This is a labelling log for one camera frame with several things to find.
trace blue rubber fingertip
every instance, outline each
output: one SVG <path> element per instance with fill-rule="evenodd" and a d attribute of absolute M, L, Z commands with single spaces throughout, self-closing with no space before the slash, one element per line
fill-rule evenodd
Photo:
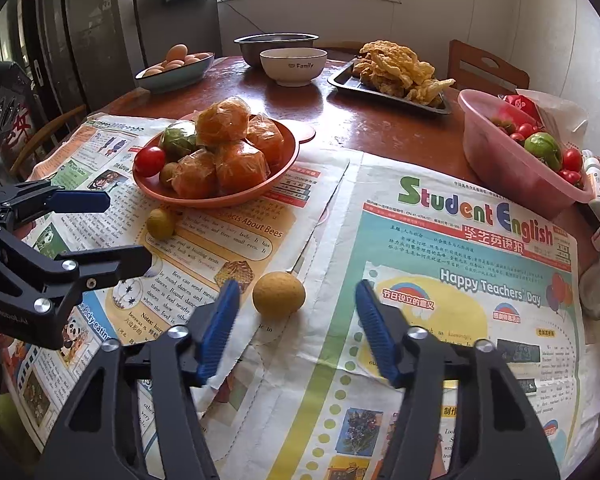
<path fill-rule="evenodd" d="M 365 331 L 366 340 L 376 358 L 378 371 L 393 386 L 400 375 L 395 362 L 396 343 L 392 339 L 384 324 L 382 315 L 376 307 L 376 295 L 367 280 L 362 280 L 356 285 L 356 310 L 362 329 Z"/>
<path fill-rule="evenodd" d="M 104 213 L 111 204 L 106 191 L 58 190 L 46 200 L 56 213 Z"/>
<path fill-rule="evenodd" d="M 229 280 L 220 289 L 216 300 L 216 313 L 200 343 L 198 377 L 206 383 L 218 371 L 222 352 L 234 326 L 240 308 L 240 287 Z"/>

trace bowl of eggs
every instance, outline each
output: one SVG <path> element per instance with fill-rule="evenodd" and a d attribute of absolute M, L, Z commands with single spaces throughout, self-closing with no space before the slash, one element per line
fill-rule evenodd
<path fill-rule="evenodd" d="M 177 90 L 200 81 L 213 62 L 212 52 L 189 54 L 187 45 L 178 44 L 169 49 L 163 62 L 136 75 L 136 81 L 153 93 Z"/>
<path fill-rule="evenodd" d="M 218 208 L 252 200 L 282 180 L 301 140 L 310 140 L 303 123 L 251 114 L 239 97 L 189 118 L 170 124 L 134 159 L 142 192 L 175 206 Z"/>

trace pink plastic basin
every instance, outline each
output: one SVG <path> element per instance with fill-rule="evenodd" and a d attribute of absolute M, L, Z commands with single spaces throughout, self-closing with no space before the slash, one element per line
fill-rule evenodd
<path fill-rule="evenodd" d="M 584 190 L 572 186 L 490 121 L 535 124 L 523 111 L 477 90 L 462 90 L 458 103 L 464 110 L 464 156 L 486 187 L 549 220 L 574 202 L 593 199 L 588 183 Z"/>

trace pink bowl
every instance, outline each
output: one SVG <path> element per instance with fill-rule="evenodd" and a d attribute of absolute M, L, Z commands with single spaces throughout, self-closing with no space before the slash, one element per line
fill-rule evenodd
<path fill-rule="evenodd" d="M 458 103 L 464 110 L 464 156 L 489 189 L 549 220 L 574 202 L 593 199 L 588 182 L 584 190 L 572 186 L 490 121 L 534 124 L 523 111 L 477 90 L 462 90 Z"/>
<path fill-rule="evenodd" d="M 249 200 L 253 200 L 254 198 L 259 197 L 260 195 L 274 187 L 277 183 L 279 183 L 280 180 L 282 180 L 282 178 L 285 176 L 287 170 L 291 168 L 292 164 L 296 161 L 296 158 L 298 158 L 300 142 L 298 141 L 294 133 L 287 126 L 285 126 L 285 124 L 289 124 L 291 127 L 293 127 L 293 123 L 297 123 L 298 121 L 285 121 L 285 124 L 275 120 L 273 120 L 273 122 L 276 123 L 276 126 L 278 127 L 280 133 L 285 139 L 282 162 L 277 167 L 271 168 L 271 176 L 267 180 L 265 180 L 262 184 L 258 184 L 257 186 L 252 187 L 251 189 L 241 191 L 240 193 L 234 193 L 232 195 L 218 196 L 215 198 L 205 198 L 202 200 L 190 200 L 185 198 L 179 198 L 173 189 L 165 188 L 160 183 L 158 175 L 154 175 L 148 178 L 139 176 L 136 173 L 136 169 L 134 168 L 134 180 L 136 181 L 136 184 L 138 184 L 138 187 L 151 198 L 155 198 L 161 200 L 162 202 L 166 202 L 180 207 L 210 209 L 217 207 L 230 207 L 233 205 L 248 202 Z M 306 128 L 298 129 L 301 131 L 302 134 L 306 130 Z M 156 135 L 146 144 L 146 146 L 157 146 L 160 142 L 160 135 L 161 134 Z"/>

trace red package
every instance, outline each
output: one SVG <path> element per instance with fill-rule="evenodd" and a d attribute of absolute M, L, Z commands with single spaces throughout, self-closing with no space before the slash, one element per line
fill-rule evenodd
<path fill-rule="evenodd" d="M 504 97 L 504 100 L 510 105 L 514 105 L 519 110 L 522 110 L 528 116 L 534 118 L 539 126 L 543 126 L 542 119 L 540 118 L 540 114 L 538 113 L 538 108 L 531 99 L 527 99 L 522 95 L 516 94 L 507 95 Z"/>

